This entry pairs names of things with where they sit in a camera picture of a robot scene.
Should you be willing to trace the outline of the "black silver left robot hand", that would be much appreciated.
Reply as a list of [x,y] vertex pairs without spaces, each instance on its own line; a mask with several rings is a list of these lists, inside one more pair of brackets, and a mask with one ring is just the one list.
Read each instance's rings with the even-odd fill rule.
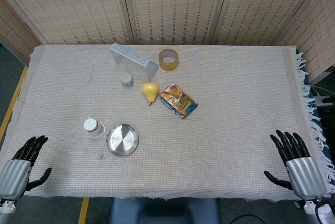
[[26,191],[42,185],[50,176],[52,168],[47,168],[41,178],[30,181],[31,170],[42,146],[48,137],[32,137],[8,160],[1,173],[1,199],[16,201]]

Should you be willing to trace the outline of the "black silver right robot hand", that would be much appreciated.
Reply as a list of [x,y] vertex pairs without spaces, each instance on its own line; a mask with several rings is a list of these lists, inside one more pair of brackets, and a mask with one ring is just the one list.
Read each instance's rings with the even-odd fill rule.
[[293,191],[303,200],[323,197],[327,192],[325,183],[302,137],[295,132],[276,130],[276,135],[270,135],[270,138],[278,150],[289,180],[280,180],[269,171],[264,171],[267,179],[275,185]]

